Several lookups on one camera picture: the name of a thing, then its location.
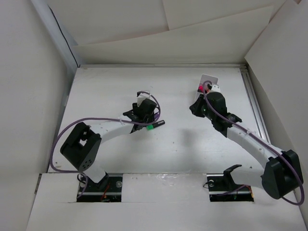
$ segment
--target white panel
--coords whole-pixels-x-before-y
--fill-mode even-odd
[[[31,1],[1,1],[0,28],[0,230],[24,231],[66,69]]]
[[[200,175],[194,178],[193,174],[178,181],[165,182],[154,175],[151,179],[147,179],[147,175],[126,175],[123,190],[127,198],[132,198],[127,203],[69,203],[71,200],[67,197],[68,192],[76,192],[76,187],[71,185],[72,181],[77,185],[76,174],[47,175],[42,178],[27,231],[84,231],[102,228],[115,231],[306,230],[297,206],[283,200],[274,200],[260,189],[253,189],[254,203],[211,203],[206,189],[202,188]],[[133,194],[125,187],[134,190]],[[66,201],[55,200],[56,197],[60,199],[61,194],[67,198]],[[175,198],[180,196],[179,200],[167,201],[164,198],[171,198],[172,194]],[[293,194],[288,195],[288,198],[295,199]]]
[[[45,0],[31,0],[31,2],[37,11],[37,14],[40,16],[40,20],[46,27],[56,49],[66,64],[68,77],[73,79],[78,66],[83,64],[79,55],[76,54],[74,49],[71,49],[71,47],[78,44],[67,32],[61,22],[55,20],[54,15]]]
[[[272,6],[164,33],[76,46],[89,64],[240,63],[269,22]]]
[[[166,124],[147,131],[116,137],[102,144],[96,160],[108,173],[222,172],[234,164],[261,168],[244,149],[215,131],[206,118],[192,115],[189,106],[202,74],[218,78],[228,110],[251,129],[256,121],[239,68],[96,67],[77,71],[67,102],[61,130],[83,117],[115,117],[131,109],[136,92],[151,90],[162,108]],[[62,170],[74,167],[56,146],[53,163]]]
[[[285,0],[163,0],[170,30],[273,5],[271,18]]]
[[[47,0],[79,45],[168,31],[161,0]]]
[[[246,56],[290,137],[308,164],[308,2],[286,2]]]
[[[256,75],[252,72],[251,67],[248,67],[249,75],[254,84],[254,89],[257,94],[257,99],[262,111],[262,115],[266,124],[267,131],[269,132],[270,140],[273,145],[276,145],[284,150],[295,150],[293,144],[290,141],[278,114],[276,113],[273,105],[270,103],[264,89],[260,85],[260,82],[257,80]],[[306,166],[302,165],[302,173],[304,182],[308,179],[308,173]],[[304,183],[305,192],[308,192],[308,184]],[[296,197],[298,201],[300,200],[300,191],[299,188],[295,190]],[[304,221],[308,224],[308,200],[300,207]]]

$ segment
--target white robotic arm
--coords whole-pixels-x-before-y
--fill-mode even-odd
[[[204,89],[204,95],[200,95],[190,106],[192,114],[210,119],[217,131],[242,146],[264,168],[261,171],[234,165],[223,174],[208,174],[216,178],[218,189],[231,192],[241,185],[252,185],[280,199],[295,188],[302,188],[303,176],[298,155],[292,150],[285,152],[269,144],[243,125],[238,116],[228,113],[218,85],[204,83],[203,87],[208,88],[207,93]]]
[[[89,178],[89,185],[99,190],[105,188],[109,176],[95,161],[100,145],[156,122],[158,117],[154,111],[156,108],[160,110],[156,102],[150,100],[144,93],[138,92],[137,102],[133,103],[132,110],[124,112],[119,119],[102,118],[107,122],[91,126],[83,122],[76,124],[60,148],[61,154],[78,172],[84,173]]]

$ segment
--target purple cable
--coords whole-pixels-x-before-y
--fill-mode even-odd
[[[54,153],[54,149],[59,141],[59,139],[63,136],[63,134],[69,130],[73,125],[75,124],[78,124],[82,121],[86,121],[86,120],[107,120],[107,121],[115,121],[115,122],[123,122],[123,123],[128,123],[128,124],[134,124],[134,125],[141,125],[141,126],[148,126],[148,125],[151,125],[153,123],[156,123],[161,115],[161,108],[160,108],[160,105],[159,105],[159,102],[157,101],[157,99],[151,95],[150,93],[146,92],[146,91],[139,91],[137,92],[137,94],[140,94],[140,93],[145,93],[145,94],[148,94],[150,95],[155,103],[157,104],[157,108],[158,108],[158,112],[156,113],[156,117],[154,118],[154,121],[152,123],[148,123],[148,124],[145,124],[145,123],[138,123],[138,122],[133,122],[133,121],[128,121],[128,120],[120,120],[120,119],[112,119],[112,118],[97,118],[97,117],[87,117],[87,118],[82,118],[82,119],[79,119],[79,120],[76,120],[74,121],[73,123],[69,124],[68,126],[66,126],[60,133],[59,135],[57,136],[57,138],[54,140],[52,146],[51,146],[51,152],[50,152],[50,156],[49,156],[49,164],[50,164],[50,167],[54,170],[54,171],[57,171],[57,172],[60,172],[60,173],[79,173],[78,171],[72,171],[72,170],[61,170],[61,169],[57,169],[53,162],[52,162],[52,158],[53,158],[53,153]],[[84,193],[85,191],[85,188],[88,184],[88,177],[86,175],[84,175],[85,178],[86,178],[86,183],[85,183],[85,187],[84,189],[82,190],[81,194],[78,196],[78,197],[81,197],[82,194]]]
[[[292,204],[292,205],[302,205],[302,204],[304,203],[304,200],[305,200],[304,187],[303,187],[303,184],[302,184],[302,182],[301,182],[301,180],[300,180],[300,178],[299,178],[297,172],[296,172],[295,169],[292,167],[292,165],[291,165],[291,164],[290,164],[279,152],[277,152],[275,149],[273,149],[272,147],[270,147],[270,146],[269,146],[267,143],[265,143],[264,141],[258,139],[258,137],[257,137],[256,135],[254,135],[253,133],[248,133],[248,130],[247,130],[247,129],[245,129],[245,128],[242,127],[241,125],[238,125],[238,124],[234,123],[233,121],[231,121],[231,120],[225,118],[225,117],[222,116],[219,112],[217,112],[217,111],[212,107],[212,105],[210,104],[210,102],[208,101],[208,99],[207,99],[207,97],[206,97],[206,92],[205,92],[206,83],[210,83],[210,81],[205,81],[205,82],[203,83],[203,85],[202,85],[202,87],[203,87],[202,91],[203,91],[204,99],[205,99],[205,101],[206,101],[207,106],[208,106],[218,117],[220,117],[221,119],[227,121],[228,123],[231,123],[232,125],[238,127],[239,129],[241,129],[242,131],[244,131],[245,133],[247,133],[249,136],[251,136],[255,141],[257,141],[257,142],[258,142],[259,144],[261,144],[263,147],[265,147],[265,148],[269,149],[270,151],[272,151],[275,155],[277,155],[277,156],[288,166],[288,168],[290,168],[291,172],[294,174],[295,179],[296,179],[296,181],[297,181],[297,183],[298,183],[298,185],[299,185],[300,193],[301,193],[301,199],[300,199],[300,201],[299,201],[298,203],[295,203],[295,202],[293,202],[293,201],[290,201],[290,200],[288,200],[288,199],[286,199],[286,198],[284,198],[284,197],[283,197],[283,199],[284,199],[286,202],[289,202],[289,203]]]

